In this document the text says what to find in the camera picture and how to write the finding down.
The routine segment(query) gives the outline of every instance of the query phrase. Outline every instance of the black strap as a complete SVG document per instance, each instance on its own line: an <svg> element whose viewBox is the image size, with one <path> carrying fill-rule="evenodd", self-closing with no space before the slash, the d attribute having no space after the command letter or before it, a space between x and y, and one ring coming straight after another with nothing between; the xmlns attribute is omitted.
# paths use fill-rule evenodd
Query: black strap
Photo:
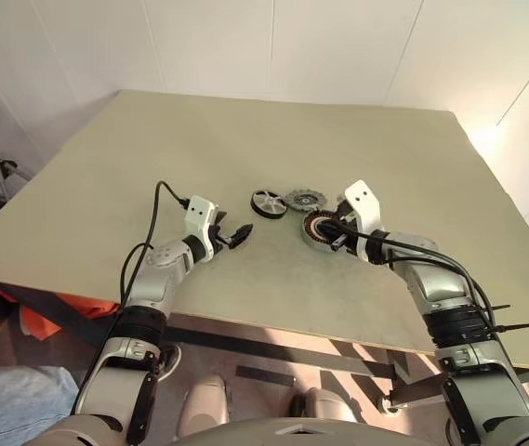
<svg viewBox="0 0 529 446"><path fill-rule="evenodd" d="M0 290L89 345L95 348L101 346L105 329L70 307L54 293L6 283L0 283Z"/></svg>

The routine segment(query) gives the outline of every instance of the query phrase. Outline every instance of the black cylindrical joint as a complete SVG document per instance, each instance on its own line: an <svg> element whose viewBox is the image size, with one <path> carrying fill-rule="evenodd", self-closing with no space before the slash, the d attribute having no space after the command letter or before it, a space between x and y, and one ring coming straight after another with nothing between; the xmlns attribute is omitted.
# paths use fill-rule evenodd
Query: black cylindrical joint
<svg viewBox="0 0 529 446"><path fill-rule="evenodd" d="M195 235L189 235L183 242L186 243L192 251L193 263L198 263L206 257L206 248Z"/></svg>
<svg viewBox="0 0 529 446"><path fill-rule="evenodd" d="M372 237L375 237L377 239L382 239L382 241L388 237L389 232L386 232L385 230L374 230L370 235ZM367 242L365 243L365 253L367 254L367 260L372 265L379 265L384 260L384 254L382 254L382 244L383 242L379 240L374 239L367 239Z"/></svg>
<svg viewBox="0 0 529 446"><path fill-rule="evenodd" d="M132 337L158 347L165 326L166 317L161 311L147 307L127 307L115 323L111 337Z"/></svg>
<svg viewBox="0 0 529 446"><path fill-rule="evenodd" d="M492 333L475 305L434 311L423 315L431 340L438 348L491 339Z"/></svg>

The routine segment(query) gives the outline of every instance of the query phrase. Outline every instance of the person's leg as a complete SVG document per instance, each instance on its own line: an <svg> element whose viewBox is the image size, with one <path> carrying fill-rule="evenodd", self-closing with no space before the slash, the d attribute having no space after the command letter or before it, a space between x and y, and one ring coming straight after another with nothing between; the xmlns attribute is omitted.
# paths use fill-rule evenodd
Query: person's leg
<svg viewBox="0 0 529 446"><path fill-rule="evenodd" d="M0 367L0 445L20 445L68 416L77 393L61 367Z"/></svg>

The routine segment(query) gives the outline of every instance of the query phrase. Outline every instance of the silver gear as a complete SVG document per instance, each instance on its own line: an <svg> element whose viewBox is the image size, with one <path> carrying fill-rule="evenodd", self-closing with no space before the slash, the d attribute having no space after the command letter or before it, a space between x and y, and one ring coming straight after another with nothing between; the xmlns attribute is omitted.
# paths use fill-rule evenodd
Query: silver gear
<svg viewBox="0 0 529 446"><path fill-rule="evenodd" d="M284 202L296 211L310 212L322 209L327 200L317 190L297 189L287 193Z"/></svg>

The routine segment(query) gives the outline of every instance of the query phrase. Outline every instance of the floor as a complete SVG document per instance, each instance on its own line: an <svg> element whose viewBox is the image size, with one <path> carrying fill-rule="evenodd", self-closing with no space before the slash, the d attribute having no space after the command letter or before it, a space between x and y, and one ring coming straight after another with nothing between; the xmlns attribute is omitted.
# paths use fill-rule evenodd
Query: floor
<svg viewBox="0 0 529 446"><path fill-rule="evenodd" d="M387 351L363 348L304 334L292 334L221 321L209 321L175 315L171 324L220 335L232 335L265 341L288 347L361 357L368 361L386 361ZM0 365L63 365L75 377L82 376L94 353L71 334L61 333L41 343L22 335L18 313L0 328ZM435 374L432 359L407 354L408 372L417 380ZM296 378L292 387L270 384L235 375L237 365L257 367L273 372L290 374ZM207 374L220 374L231 389L231 419L283 416L288 402L299 391L310 387L323 387L341 395L353 409L361 423L403 432L436 445L445 445L444 425L448 412L443 403L436 403L402 411L393 418L385 417L376 409L377 399L390 390L388 379L371 379L346 372L330 372L309 365L266 360L226 351L184 345L182 359L176 372L161 383L152 419L147 446L167 444L173 439L179 411L185 394L192 383Z"/></svg>

